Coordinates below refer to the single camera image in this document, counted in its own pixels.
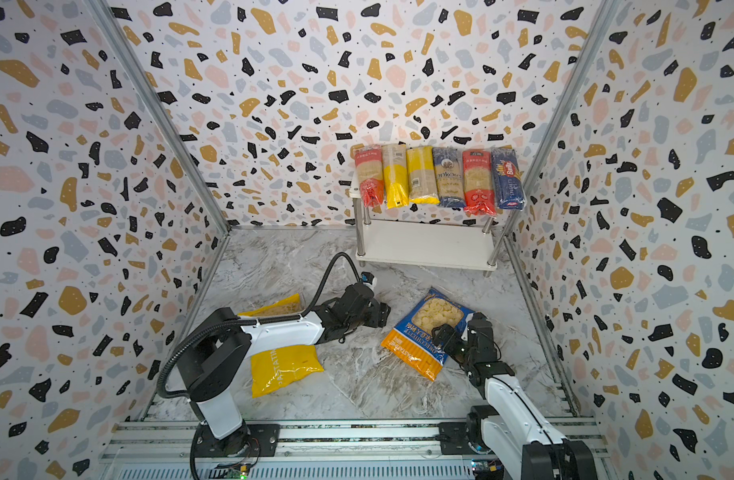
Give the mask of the blue orange orecchiette bag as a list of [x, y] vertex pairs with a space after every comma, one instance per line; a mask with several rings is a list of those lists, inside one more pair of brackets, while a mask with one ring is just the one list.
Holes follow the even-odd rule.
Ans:
[[381, 346], [411, 366], [423, 377], [435, 381], [448, 355], [433, 343], [437, 327], [449, 325], [463, 333], [474, 311], [430, 288], [418, 304], [389, 332]]

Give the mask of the yellow pasta bag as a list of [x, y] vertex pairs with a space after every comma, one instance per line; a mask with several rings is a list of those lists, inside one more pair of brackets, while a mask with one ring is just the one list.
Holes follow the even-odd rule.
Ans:
[[[241, 312], [240, 315], [263, 318], [302, 310], [301, 295], [294, 294], [271, 305]], [[296, 345], [261, 352], [251, 358], [252, 397], [271, 394], [311, 374], [324, 371], [315, 346]]]

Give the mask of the yellow spaghetti pack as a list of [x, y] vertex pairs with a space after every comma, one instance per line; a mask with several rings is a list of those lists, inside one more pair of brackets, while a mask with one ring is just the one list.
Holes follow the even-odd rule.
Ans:
[[438, 205], [433, 148], [430, 146], [410, 148], [406, 152], [409, 176], [409, 200], [416, 204]]

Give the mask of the red spaghetti pack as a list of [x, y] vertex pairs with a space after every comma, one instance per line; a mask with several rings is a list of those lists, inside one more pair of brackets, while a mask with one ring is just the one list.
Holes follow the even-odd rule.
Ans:
[[484, 150], [466, 150], [462, 153], [465, 211], [471, 215], [496, 214], [492, 160]]
[[385, 199], [382, 147], [370, 145], [354, 154], [359, 191], [364, 205], [379, 207]]

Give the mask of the blue Barilla spaghetti pack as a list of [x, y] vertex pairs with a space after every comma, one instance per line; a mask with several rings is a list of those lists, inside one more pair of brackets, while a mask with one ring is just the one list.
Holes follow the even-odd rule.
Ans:
[[495, 203], [502, 210], [522, 210], [525, 194], [516, 152], [510, 148], [493, 148], [492, 157]]

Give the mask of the yellow spaghetti pack barcode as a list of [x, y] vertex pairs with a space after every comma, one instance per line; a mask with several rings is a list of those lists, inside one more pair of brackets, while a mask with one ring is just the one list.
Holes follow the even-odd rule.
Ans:
[[406, 146], [400, 144], [382, 147], [383, 176], [389, 209], [406, 207], [410, 203], [406, 150]]

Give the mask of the dark blue clear spaghetti pack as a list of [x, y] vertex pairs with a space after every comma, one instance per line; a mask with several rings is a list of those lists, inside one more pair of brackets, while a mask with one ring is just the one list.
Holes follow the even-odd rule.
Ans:
[[455, 148], [434, 147], [432, 149], [439, 205], [444, 208], [466, 207], [462, 159]]

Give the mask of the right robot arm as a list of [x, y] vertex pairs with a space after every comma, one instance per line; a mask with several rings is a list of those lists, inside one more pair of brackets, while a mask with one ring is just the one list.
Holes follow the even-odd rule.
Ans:
[[432, 330], [434, 345], [456, 361], [486, 401], [464, 422], [439, 424], [444, 455], [493, 455], [500, 478], [596, 479], [594, 455], [582, 440], [571, 440], [539, 411], [514, 370], [501, 359], [493, 326], [476, 312], [464, 331], [443, 324]]

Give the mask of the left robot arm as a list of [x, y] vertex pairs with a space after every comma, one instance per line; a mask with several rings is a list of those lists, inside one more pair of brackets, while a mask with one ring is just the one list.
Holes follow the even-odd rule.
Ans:
[[280, 348], [341, 341], [359, 327], [383, 328], [390, 312], [363, 282], [299, 314], [249, 318], [220, 308], [176, 348], [168, 365], [178, 371], [186, 398], [212, 437], [241, 438], [246, 422], [231, 389], [244, 361]]

